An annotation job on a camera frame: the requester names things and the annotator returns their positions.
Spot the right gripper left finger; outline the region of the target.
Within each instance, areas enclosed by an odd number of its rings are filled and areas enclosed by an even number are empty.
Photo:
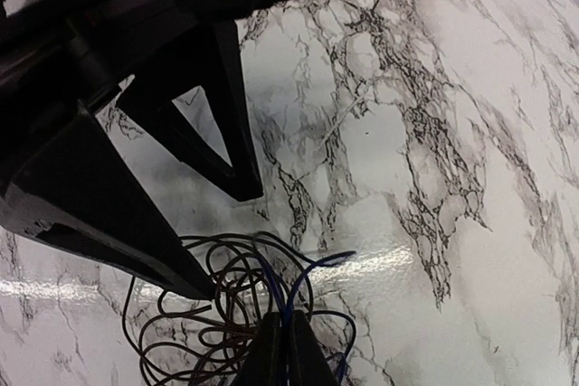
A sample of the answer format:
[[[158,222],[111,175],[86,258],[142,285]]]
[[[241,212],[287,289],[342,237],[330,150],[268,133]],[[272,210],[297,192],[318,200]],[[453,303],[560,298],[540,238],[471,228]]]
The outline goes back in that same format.
[[[266,314],[250,345],[242,368],[233,386],[275,386],[280,379],[280,345],[282,328],[280,314]]]

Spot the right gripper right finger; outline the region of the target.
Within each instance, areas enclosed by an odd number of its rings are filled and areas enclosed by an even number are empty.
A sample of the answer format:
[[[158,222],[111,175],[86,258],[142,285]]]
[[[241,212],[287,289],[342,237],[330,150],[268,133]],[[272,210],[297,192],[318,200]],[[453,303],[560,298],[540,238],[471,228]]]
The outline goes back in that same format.
[[[289,320],[289,385],[337,386],[318,340],[302,311]]]

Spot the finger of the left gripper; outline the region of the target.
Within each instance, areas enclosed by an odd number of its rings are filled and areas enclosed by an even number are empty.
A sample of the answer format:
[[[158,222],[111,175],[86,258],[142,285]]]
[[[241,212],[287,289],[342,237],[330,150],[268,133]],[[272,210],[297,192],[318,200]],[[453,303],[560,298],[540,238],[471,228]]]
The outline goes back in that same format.
[[[234,200],[262,197],[235,21],[197,25],[156,51],[116,105]]]
[[[83,106],[1,125],[1,226],[193,300],[215,287]]]

